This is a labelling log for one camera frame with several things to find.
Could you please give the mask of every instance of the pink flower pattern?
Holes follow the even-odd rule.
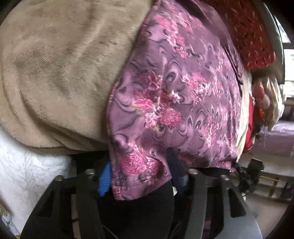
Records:
[[[121,159],[121,168],[124,172],[138,175],[146,169],[145,157],[140,152],[126,153]]]
[[[177,15],[177,19],[179,20],[180,24],[184,24],[183,26],[185,28],[187,28],[188,26],[191,28],[190,22],[188,21],[187,16],[184,13],[179,13]],[[160,24],[164,29],[167,30],[167,40],[171,44],[171,46],[175,49],[177,53],[180,54],[182,58],[186,58],[187,52],[185,50],[185,40],[178,33],[177,23],[173,19],[167,19],[162,16],[157,16],[156,20],[158,24]]]
[[[107,120],[118,200],[170,180],[169,147],[192,167],[230,169],[236,158],[241,61],[218,14],[188,1],[189,11],[175,0],[155,2],[113,85]]]

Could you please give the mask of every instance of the red fabric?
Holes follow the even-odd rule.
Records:
[[[252,130],[253,130],[253,101],[252,98],[249,97],[250,102],[249,102],[249,117],[248,117],[248,130],[246,133],[246,141],[245,141],[245,146],[243,153],[247,153],[249,149],[252,147]]]
[[[275,61],[275,52],[251,0],[203,0],[227,23],[244,68],[262,69]]]

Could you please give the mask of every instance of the red patterned cushion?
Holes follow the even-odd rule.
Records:
[[[262,19],[251,0],[203,0],[227,23],[246,70],[262,69],[275,61],[275,52]]]

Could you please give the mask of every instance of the window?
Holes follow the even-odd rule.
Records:
[[[287,97],[293,98],[294,97],[294,49],[287,49],[287,46],[292,46],[291,41],[277,18],[276,20],[277,20],[277,24],[281,33],[283,47],[284,47],[284,55],[285,55],[285,93]]]

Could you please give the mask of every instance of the white fabric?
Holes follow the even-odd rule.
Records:
[[[243,68],[242,75],[243,85],[241,85],[242,90],[242,102],[241,102],[241,113],[240,113],[240,124],[239,132],[237,138],[237,161],[240,159],[243,152],[246,134],[248,130],[248,118],[249,118],[249,97],[252,97],[252,75],[250,72]]]
[[[70,165],[69,156],[37,154],[0,126],[0,202],[19,232],[52,179],[68,177]]]
[[[279,85],[279,88],[280,88],[280,93],[281,93],[281,97],[282,97],[282,102],[285,103],[286,100],[287,100],[287,96],[286,96],[286,93],[285,93],[285,85],[284,84],[280,84]]]
[[[275,107],[275,112],[274,112],[274,120],[270,121],[267,123],[268,125],[268,131],[273,131],[274,126],[276,125],[276,123],[278,122],[278,120],[282,117],[283,113],[284,113],[284,109],[285,109],[285,105],[283,104],[283,99],[282,99],[282,95],[280,92],[280,88],[278,86],[278,83],[276,80],[273,80],[273,90],[275,92],[276,95],[276,99],[277,99],[277,107]]]

